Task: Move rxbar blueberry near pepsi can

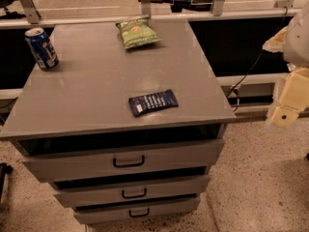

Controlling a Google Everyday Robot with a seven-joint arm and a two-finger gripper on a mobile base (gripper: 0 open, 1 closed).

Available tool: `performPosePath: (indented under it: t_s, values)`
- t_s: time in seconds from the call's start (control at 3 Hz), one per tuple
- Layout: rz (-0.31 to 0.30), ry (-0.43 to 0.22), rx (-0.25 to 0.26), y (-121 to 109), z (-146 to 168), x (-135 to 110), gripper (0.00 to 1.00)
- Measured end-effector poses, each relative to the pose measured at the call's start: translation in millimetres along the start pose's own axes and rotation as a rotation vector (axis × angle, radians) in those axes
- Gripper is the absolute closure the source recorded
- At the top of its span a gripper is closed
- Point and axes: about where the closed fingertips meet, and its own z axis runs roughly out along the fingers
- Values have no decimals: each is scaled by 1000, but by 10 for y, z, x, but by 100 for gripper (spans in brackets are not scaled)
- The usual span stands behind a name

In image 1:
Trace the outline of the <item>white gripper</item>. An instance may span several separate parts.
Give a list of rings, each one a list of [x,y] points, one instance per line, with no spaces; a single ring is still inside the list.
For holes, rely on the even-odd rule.
[[[309,1],[287,28],[282,28],[265,41],[263,50],[272,53],[283,51],[287,62],[304,67],[281,76],[274,86],[267,121],[278,128],[287,128],[309,106]]]

